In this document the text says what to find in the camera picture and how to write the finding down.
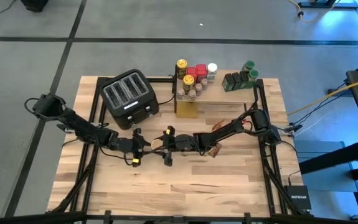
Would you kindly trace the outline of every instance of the gray floor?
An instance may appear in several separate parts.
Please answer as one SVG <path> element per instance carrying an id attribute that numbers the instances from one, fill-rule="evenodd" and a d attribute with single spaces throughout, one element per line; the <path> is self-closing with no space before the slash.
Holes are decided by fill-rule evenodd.
<path id="1" fill-rule="evenodd" d="M 8 4 L 0 0 L 0 10 Z M 68 37 L 79 5 L 80 0 L 53 0 L 36 14 L 18 1 L 0 15 L 0 36 Z M 323 11 L 308 9 L 306 15 L 312 18 Z M 315 24 L 302 24 L 286 0 L 88 0 L 77 37 L 358 40 L 358 15 L 332 11 Z M 64 47 L 64 43 L 0 42 L 0 214 L 37 122 L 22 104 L 48 92 Z M 227 69 L 240 69 L 244 61 L 254 60 L 262 77 L 280 79 L 286 109 L 292 111 L 325 95 L 326 89 L 336 88 L 346 71 L 358 68 L 358 47 L 74 43 L 57 94 L 72 106 L 82 75 L 117 75 L 138 68 L 146 75 L 166 76 L 179 58 L 193 64 L 215 62 Z M 343 131 L 349 125 L 353 132 Z M 332 102 L 304 126 L 297 139 L 357 142 L 354 100 Z M 63 140 L 64 134 L 48 123 L 16 215 L 44 212 Z M 322 203 L 318 199 L 324 196 L 316 195 L 313 203 Z M 317 209 L 316 215 L 337 218 L 347 212 L 346 207 L 339 208 L 340 213 L 337 209 Z"/>

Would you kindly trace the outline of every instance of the yellow lid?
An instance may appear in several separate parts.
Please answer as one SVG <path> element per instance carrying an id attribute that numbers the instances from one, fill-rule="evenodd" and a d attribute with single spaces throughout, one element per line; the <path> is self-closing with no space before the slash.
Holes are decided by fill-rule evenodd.
<path id="1" fill-rule="evenodd" d="M 178 68 L 187 68 L 187 61 L 184 59 L 180 59 L 177 61 Z"/>
<path id="2" fill-rule="evenodd" d="M 186 85 L 192 85 L 194 84 L 194 77 L 192 75 L 186 75 L 183 78 L 183 83 Z"/>

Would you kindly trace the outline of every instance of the floor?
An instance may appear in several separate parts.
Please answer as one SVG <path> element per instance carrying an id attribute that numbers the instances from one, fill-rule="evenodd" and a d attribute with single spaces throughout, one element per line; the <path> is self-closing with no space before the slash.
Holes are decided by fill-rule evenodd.
<path id="1" fill-rule="evenodd" d="M 9 4 L 0 0 L 0 10 Z M 83 15 L 77 17 L 81 4 Z M 322 12 L 305 9 L 305 18 Z M 173 40 L 161 43 L 161 38 Z M 205 44 L 193 39 L 215 40 Z M 280 79 L 286 109 L 293 111 L 324 96 L 328 88 L 342 84 L 346 71 L 358 68 L 358 11 L 333 10 L 303 24 L 287 0 L 52 0 L 41 13 L 15 2 L 0 14 L 0 216 L 31 137 L 38 134 L 35 127 L 42 126 L 25 111 L 27 98 L 51 87 L 72 106 L 82 75 L 117 75 L 138 68 L 146 75 L 167 76 L 179 58 L 215 62 L 225 69 L 240 69 L 246 60 L 254 60 L 261 77 Z M 343 131 L 345 126 L 352 131 Z M 340 98 L 315 112 L 296 138 L 357 142 L 354 100 Z M 45 125 L 16 215 L 44 212 L 63 140 L 55 123 Z M 357 212 L 337 203 L 323 207 L 322 198 L 354 202 L 340 193 L 321 194 L 312 198 L 316 216 L 345 218 Z"/>

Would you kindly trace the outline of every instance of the white lid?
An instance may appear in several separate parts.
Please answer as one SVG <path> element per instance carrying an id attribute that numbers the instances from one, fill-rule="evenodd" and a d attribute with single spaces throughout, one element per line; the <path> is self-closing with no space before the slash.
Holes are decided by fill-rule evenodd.
<path id="1" fill-rule="evenodd" d="M 209 63 L 208 64 L 208 72 L 216 72 L 217 65 L 215 63 Z"/>

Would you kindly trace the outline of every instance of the yellow cable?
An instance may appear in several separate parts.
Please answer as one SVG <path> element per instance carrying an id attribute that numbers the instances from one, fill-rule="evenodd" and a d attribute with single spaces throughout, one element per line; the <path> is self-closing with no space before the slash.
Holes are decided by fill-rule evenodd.
<path id="1" fill-rule="evenodd" d="M 311 22 L 316 22 L 317 20 L 321 19 L 323 16 L 325 16 L 325 14 L 327 14 L 329 11 L 331 11 L 333 8 L 335 8 L 335 6 L 340 2 L 341 0 L 339 0 L 337 3 L 333 4 L 332 7 L 330 9 L 328 9 L 324 14 L 322 14 L 321 16 L 318 16 L 317 18 L 315 19 L 312 19 L 310 21 L 306 21 L 303 19 L 303 16 L 300 15 L 300 19 L 302 22 L 304 23 L 311 23 Z M 294 2 L 293 0 L 289 0 L 290 3 L 294 4 L 296 6 L 296 10 L 299 12 L 302 11 L 301 7 L 298 5 L 298 3 Z"/>
<path id="2" fill-rule="evenodd" d="M 312 102 L 311 104 L 309 104 L 309 105 L 307 105 L 307 106 L 304 106 L 304 107 L 302 107 L 302 108 L 300 108 L 300 109 L 298 109 L 298 110 L 296 110 L 296 111 L 292 111 L 292 112 L 288 113 L 288 115 L 295 114 L 295 113 L 297 113 L 297 112 L 299 112 L 299 111 L 301 111 L 301 110 L 304 110 L 304 109 L 306 109 L 306 108 L 309 108 L 310 106 L 315 105 L 316 103 L 319 103 L 319 102 L 325 100 L 326 98 L 329 98 L 329 97 L 331 97 L 331 96 L 333 96 L 333 95 L 335 95 L 335 94 L 337 94 L 337 93 L 340 93 L 340 92 L 342 92 L 342 91 L 344 91 L 344 90 L 348 90 L 348 89 L 350 89 L 350 88 L 352 88 L 352 87 L 355 87 L 355 86 L 357 86 L 357 85 L 358 85 L 358 82 L 357 82 L 357 83 L 353 83 L 353 84 L 348 85 L 348 86 L 345 86 L 345 87 L 342 87 L 342 88 L 340 88 L 340 89 L 338 89 L 338 90 L 336 90 L 336 91 L 333 91 L 332 93 L 330 93 L 330 94 L 324 96 L 323 98 Z"/>

